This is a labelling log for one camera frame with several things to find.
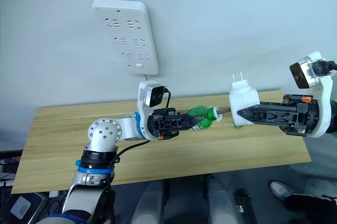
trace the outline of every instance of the power strip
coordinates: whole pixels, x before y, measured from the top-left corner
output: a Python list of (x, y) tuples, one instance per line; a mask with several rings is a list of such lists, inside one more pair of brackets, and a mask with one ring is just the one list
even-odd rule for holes
[(118, 59), (129, 73), (158, 74), (158, 60), (144, 3), (95, 0), (93, 10)]

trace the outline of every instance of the floor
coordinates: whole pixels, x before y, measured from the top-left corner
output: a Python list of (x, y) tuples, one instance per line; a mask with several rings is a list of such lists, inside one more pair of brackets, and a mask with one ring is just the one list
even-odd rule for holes
[[(304, 191), (307, 179), (288, 165), (220, 172), (214, 176), (221, 180), (233, 200), (234, 193), (240, 188), (251, 195), (259, 224), (288, 224), (292, 219), (303, 218), (300, 213), (286, 210), (268, 187), (270, 180), (279, 180), (298, 192)], [(164, 209), (165, 223), (207, 223), (207, 206), (202, 194), (204, 178), (205, 175), (169, 179), (170, 198)], [(118, 224), (130, 221), (147, 185), (148, 182), (142, 182), (113, 187), (116, 191), (115, 213)], [(246, 223), (242, 217), (239, 218), (240, 223)]]

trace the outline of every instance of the wooden table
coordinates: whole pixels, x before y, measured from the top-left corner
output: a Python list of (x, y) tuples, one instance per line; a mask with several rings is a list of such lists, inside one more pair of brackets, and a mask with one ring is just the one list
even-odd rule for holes
[[(284, 92), (260, 93), (264, 101), (280, 102)], [(172, 99), (170, 107), (229, 105), (228, 95)], [(136, 102), (39, 108), (15, 178), (12, 193), (68, 189), (84, 145), (88, 126), (102, 117), (120, 118), (136, 110)], [(135, 144), (121, 141), (120, 149)], [(287, 136), (278, 127), (232, 127), (231, 114), (205, 131), (183, 131), (176, 138), (127, 151), (116, 165), (113, 184), (173, 178), (219, 171), (308, 162), (302, 137)]]

